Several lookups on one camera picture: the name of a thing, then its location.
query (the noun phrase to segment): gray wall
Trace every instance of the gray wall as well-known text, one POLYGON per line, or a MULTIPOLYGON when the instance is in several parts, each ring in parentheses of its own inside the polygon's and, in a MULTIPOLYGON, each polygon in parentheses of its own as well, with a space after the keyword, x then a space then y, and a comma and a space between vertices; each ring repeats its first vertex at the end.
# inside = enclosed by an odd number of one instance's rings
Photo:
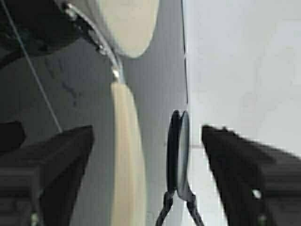
MULTIPOLYGON (((166 136, 174 109, 186 108, 181 3, 161 1, 158 25, 147 52, 125 60, 126 79, 136 99, 146 157, 148 224, 153 226, 166 190, 166 136)), ((92 124, 95 145, 83 179, 72 224, 109 225, 113 183, 112 76, 108 61, 79 40, 34 66, 64 129, 92 124)), ((21 120, 26 145, 57 131, 25 60, 0 72, 0 120, 21 120)), ((167 225, 181 222, 175 202, 167 225)))
MULTIPOLYGON (((193 143, 209 123, 301 156, 301 2, 187 0, 193 143)), ((205 225, 227 225, 202 147, 190 182, 205 225)), ((194 225, 184 213, 183 225, 194 225)))

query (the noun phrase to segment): cream-colored plate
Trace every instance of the cream-colored plate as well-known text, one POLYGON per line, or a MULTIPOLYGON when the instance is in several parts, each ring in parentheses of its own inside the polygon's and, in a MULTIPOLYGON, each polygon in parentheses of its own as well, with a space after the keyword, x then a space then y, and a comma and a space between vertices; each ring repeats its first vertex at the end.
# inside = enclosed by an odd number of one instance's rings
POLYGON ((55 0, 70 2, 97 25, 118 53, 136 58, 149 46, 156 27, 159 0, 55 0))
POLYGON ((111 226, 146 223, 145 162, 137 110, 129 88, 111 84, 115 108, 114 197, 111 226))

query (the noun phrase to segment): wire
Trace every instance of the wire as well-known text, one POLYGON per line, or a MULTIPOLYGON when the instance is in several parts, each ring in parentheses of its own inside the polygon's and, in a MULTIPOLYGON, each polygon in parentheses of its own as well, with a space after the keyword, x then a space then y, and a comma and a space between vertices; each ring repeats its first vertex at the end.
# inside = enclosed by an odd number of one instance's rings
POLYGON ((50 113, 51 113, 51 116, 52 116, 54 122, 55 122, 55 125, 56 125, 58 131, 59 131, 60 133, 62 133, 62 131, 63 131, 63 130, 62 130, 62 127, 61 127, 61 125, 60 125, 60 123, 59 123, 59 121, 58 121, 58 119, 57 119, 57 116, 55 115, 55 112, 54 112, 54 110, 53 110, 53 108, 52 108, 52 105, 51 105, 51 103, 50 103, 50 101, 49 101, 49 99, 48 99, 48 97, 47 97, 47 95, 46 95, 46 92, 45 92, 45 90, 44 90, 44 88, 43 88, 43 85, 42 85, 42 83, 41 83, 41 81, 40 81, 40 79, 39 79, 39 77, 38 77, 38 75, 37 75, 37 72, 36 72, 35 68, 33 67, 32 61, 31 61, 31 59, 30 59, 30 57, 29 57, 29 55, 28 55, 28 53, 27 53, 27 51, 26 51, 26 48, 25 48, 25 46, 24 46, 24 44, 23 44, 23 42, 22 42, 22 39, 21 39, 21 37, 20 37, 20 35, 19 35, 19 32, 18 32, 18 30, 17 30, 17 28, 16 28, 16 26, 15 26, 15 23, 14 23, 14 21, 13 21, 11 15, 10 15, 10 13, 9 13, 9 10, 8 10, 8 8, 7 8, 7 5, 6 5, 6 3, 5 3, 4 0, 0 0, 0 1, 1 1, 1 4, 2 4, 3 9, 4 9, 4 11, 5 11, 5 14, 7 15, 8 19, 9 19, 9 23, 10 23, 10 25, 12 26, 12 28, 13 28, 13 30, 14 30, 14 33, 15 33, 15 35, 16 35, 18 41, 19 41, 20 47, 21 47, 21 49, 22 49, 22 51, 23 51, 23 53, 24 53, 24 55, 25 55, 25 58, 26 58, 26 60, 27 60, 27 62, 28 62, 28 65, 29 65, 31 71, 32 71, 32 74, 33 74, 33 76, 34 76, 34 78, 35 78, 35 80, 36 80, 36 82, 37 82, 37 84, 38 84, 38 87, 39 87, 41 93, 42 93, 42 96, 43 96, 43 98, 44 98, 44 100, 45 100, 45 102, 46 102, 46 105, 47 105, 47 107, 48 107, 48 109, 49 109, 49 111, 50 111, 50 113))
POLYGON ((173 201, 173 195, 174 192, 170 193, 170 192, 165 192, 164 194, 164 201, 163 201, 163 209, 161 210, 157 221, 156 221, 156 226, 162 226, 164 223, 165 218, 167 217, 174 201, 173 201))
POLYGON ((66 7, 66 12, 69 13, 70 10, 74 13, 76 13, 78 16, 81 17, 82 20, 85 21, 85 23, 87 23, 91 29, 95 32, 96 36, 98 37, 102 49, 105 52, 105 55, 109 58, 109 60, 112 63, 112 72, 113 75, 115 77, 115 79, 122 83, 125 84, 125 78, 124 78, 124 72, 123 72, 123 65, 122 65, 122 61, 121 58, 119 57, 119 55, 110 47, 109 43, 107 42, 107 40, 105 39, 105 37, 103 36, 103 34, 100 32, 100 30, 97 28, 96 24, 89 19, 79 8, 77 8, 76 6, 72 5, 71 3, 67 3, 65 4, 66 7))

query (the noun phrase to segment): metal bracket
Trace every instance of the metal bracket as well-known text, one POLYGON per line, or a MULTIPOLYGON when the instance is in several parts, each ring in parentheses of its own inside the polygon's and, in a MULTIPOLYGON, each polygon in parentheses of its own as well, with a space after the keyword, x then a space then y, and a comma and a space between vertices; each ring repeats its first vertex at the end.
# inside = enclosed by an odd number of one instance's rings
POLYGON ((79 8, 69 2, 64 3, 63 8, 68 19, 73 22, 82 37, 90 44, 94 45, 97 52, 109 58, 112 64, 111 70, 114 78, 120 83, 125 83, 122 61, 116 51, 110 47, 96 24, 79 8))

